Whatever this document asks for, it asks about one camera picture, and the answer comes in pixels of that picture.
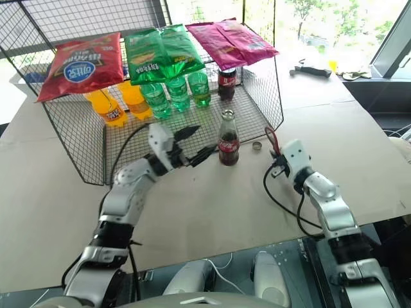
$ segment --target red chip bag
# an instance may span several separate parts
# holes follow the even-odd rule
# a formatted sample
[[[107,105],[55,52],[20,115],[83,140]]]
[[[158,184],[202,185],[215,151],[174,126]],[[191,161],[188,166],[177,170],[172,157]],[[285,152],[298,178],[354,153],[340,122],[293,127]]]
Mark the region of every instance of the red chip bag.
[[[88,93],[123,82],[120,33],[89,42],[68,42],[57,53],[37,101]]]

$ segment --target coca-cola glass bottle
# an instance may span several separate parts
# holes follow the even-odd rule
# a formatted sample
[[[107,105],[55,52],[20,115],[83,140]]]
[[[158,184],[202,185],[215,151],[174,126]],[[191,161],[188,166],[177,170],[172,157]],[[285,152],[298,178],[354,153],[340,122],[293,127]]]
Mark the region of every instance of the coca-cola glass bottle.
[[[226,166],[232,166],[238,161],[238,148],[240,147],[234,111],[224,110],[222,118],[218,136],[220,162]]]

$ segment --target red label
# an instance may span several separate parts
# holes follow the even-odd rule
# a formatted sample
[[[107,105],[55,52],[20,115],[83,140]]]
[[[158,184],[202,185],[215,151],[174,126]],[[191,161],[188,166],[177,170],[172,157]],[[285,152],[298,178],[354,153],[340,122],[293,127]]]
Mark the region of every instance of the red label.
[[[222,139],[218,140],[218,148],[225,153],[232,153],[238,150],[240,147],[240,142],[238,140],[225,141]]]
[[[218,75],[218,84],[224,87],[232,87],[236,85],[236,77],[223,77]]]

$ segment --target orange soda bottle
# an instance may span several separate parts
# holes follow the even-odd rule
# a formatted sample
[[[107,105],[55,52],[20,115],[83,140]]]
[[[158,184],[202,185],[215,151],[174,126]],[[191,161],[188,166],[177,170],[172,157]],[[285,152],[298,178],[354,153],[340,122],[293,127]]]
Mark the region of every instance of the orange soda bottle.
[[[123,126],[127,122],[127,115],[117,100],[109,94],[107,89],[96,90],[84,94],[91,102],[92,108],[109,126]]]
[[[144,120],[153,116],[152,110],[144,100],[138,85],[131,85],[130,80],[117,84],[117,88],[123,95],[129,111],[138,119]]]

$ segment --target green soda bottle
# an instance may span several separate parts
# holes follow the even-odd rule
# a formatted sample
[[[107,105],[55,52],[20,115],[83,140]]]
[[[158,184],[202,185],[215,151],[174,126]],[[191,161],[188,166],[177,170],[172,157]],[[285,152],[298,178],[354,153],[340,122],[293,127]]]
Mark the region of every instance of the green soda bottle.
[[[180,112],[190,108],[190,97],[187,93],[186,79],[183,76],[176,77],[166,83],[168,93],[173,106]]]
[[[171,107],[166,99],[160,83],[149,83],[140,85],[141,94],[146,99],[148,106],[153,110],[154,117],[167,119],[171,115]]]

